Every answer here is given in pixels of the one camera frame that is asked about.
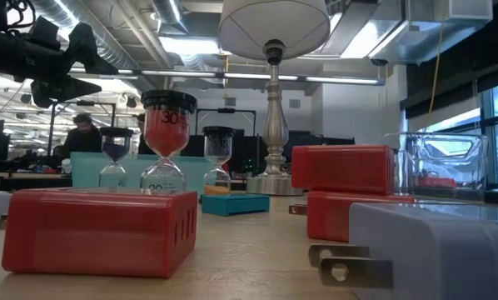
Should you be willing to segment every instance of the red power adapter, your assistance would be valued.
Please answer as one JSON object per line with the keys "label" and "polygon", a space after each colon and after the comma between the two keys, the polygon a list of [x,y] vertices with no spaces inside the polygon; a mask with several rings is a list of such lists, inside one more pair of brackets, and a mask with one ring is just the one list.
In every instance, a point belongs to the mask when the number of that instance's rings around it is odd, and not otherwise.
{"label": "red power adapter", "polygon": [[195,247],[197,193],[109,191],[14,193],[2,267],[16,273],[169,278]]}
{"label": "red power adapter", "polygon": [[380,195],[395,191],[394,153],[384,145],[294,147],[291,162],[294,188]]}
{"label": "red power adapter", "polygon": [[349,242],[349,208],[353,203],[413,203],[409,196],[310,191],[307,232],[309,238]]}

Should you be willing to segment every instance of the silver lamp base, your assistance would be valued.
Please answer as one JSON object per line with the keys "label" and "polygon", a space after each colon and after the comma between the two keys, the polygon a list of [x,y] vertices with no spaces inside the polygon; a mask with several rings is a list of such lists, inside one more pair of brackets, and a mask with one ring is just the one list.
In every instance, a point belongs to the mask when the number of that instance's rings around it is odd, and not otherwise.
{"label": "silver lamp base", "polygon": [[302,196],[301,188],[291,186],[290,177],[249,177],[247,193],[265,194],[270,196]]}

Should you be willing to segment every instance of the red sand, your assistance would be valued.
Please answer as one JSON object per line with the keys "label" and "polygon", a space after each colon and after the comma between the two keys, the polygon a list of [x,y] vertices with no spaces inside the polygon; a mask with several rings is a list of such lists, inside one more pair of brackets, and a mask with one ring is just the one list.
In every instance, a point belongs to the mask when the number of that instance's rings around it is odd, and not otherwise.
{"label": "red sand", "polygon": [[190,139],[189,115],[160,109],[146,112],[145,140],[163,158],[183,149]]}

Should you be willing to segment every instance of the lamp stand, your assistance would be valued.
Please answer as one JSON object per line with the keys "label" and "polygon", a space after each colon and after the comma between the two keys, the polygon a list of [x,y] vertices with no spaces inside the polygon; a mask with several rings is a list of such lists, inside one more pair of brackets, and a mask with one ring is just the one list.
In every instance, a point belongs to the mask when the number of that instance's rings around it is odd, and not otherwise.
{"label": "lamp stand", "polygon": [[303,190],[291,186],[290,174],[281,171],[286,161],[282,156],[284,145],[288,142],[288,125],[282,111],[282,90],[279,83],[279,63],[282,60],[284,44],[271,40],[264,47],[267,61],[271,64],[271,80],[266,85],[267,116],[263,139],[267,145],[266,171],[247,179],[247,192],[277,196],[300,196]]}

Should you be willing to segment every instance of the glass container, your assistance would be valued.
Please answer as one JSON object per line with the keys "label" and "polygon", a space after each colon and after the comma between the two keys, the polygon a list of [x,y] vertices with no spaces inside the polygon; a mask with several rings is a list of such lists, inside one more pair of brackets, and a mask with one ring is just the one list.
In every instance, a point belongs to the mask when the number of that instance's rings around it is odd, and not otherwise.
{"label": "glass container", "polygon": [[129,153],[133,131],[119,127],[102,127],[102,152],[110,158],[110,163],[99,173],[99,187],[117,188],[127,185],[127,174],[120,164]]}
{"label": "glass container", "polygon": [[142,95],[146,109],[144,139],[158,156],[158,161],[143,174],[142,188],[155,193],[172,193],[186,189],[186,177],[171,157],[190,139],[190,116],[197,100],[184,92],[151,90]]}
{"label": "glass container", "polygon": [[488,138],[458,133],[384,136],[396,151],[396,191],[417,200],[484,201]]}
{"label": "glass container", "polygon": [[204,177],[205,195],[223,195],[231,191],[231,176],[222,165],[231,159],[234,129],[209,126],[202,129],[205,135],[205,158],[214,165]]}

